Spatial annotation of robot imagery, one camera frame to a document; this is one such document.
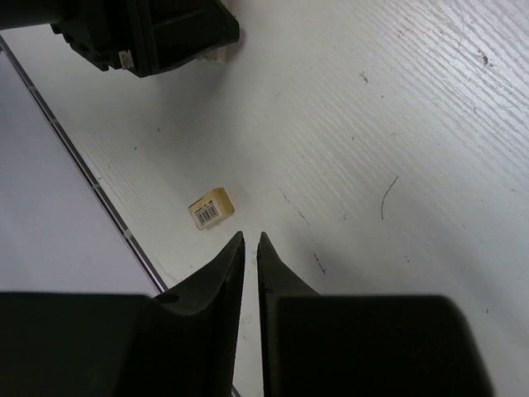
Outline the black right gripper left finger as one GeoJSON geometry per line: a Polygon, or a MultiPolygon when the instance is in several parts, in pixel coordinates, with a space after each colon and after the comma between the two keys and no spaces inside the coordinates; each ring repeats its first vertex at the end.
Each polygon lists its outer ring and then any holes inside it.
{"type": "Polygon", "coordinates": [[[238,232],[152,298],[2,294],[2,395],[230,395],[244,271],[238,232]]]}

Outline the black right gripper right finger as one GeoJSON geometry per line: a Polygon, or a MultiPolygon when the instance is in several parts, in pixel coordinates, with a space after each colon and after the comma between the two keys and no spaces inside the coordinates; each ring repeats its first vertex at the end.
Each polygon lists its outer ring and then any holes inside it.
{"type": "Polygon", "coordinates": [[[491,396],[459,308],[440,295],[321,295],[262,234],[257,250],[268,396],[491,396]]]}

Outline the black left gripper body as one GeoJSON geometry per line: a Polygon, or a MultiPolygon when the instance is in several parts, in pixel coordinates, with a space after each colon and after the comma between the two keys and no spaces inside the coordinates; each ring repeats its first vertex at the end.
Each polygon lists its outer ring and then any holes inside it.
{"type": "Polygon", "coordinates": [[[50,25],[101,71],[139,78],[177,69],[236,43],[240,26],[220,1],[3,1],[1,28],[50,25]]]}

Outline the beige barcode eraser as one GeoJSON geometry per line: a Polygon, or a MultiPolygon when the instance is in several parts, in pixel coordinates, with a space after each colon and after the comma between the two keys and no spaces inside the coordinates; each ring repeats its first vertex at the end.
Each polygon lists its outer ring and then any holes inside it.
{"type": "Polygon", "coordinates": [[[197,229],[202,231],[229,218],[235,212],[235,207],[224,188],[215,188],[192,203],[188,212],[197,229]]]}

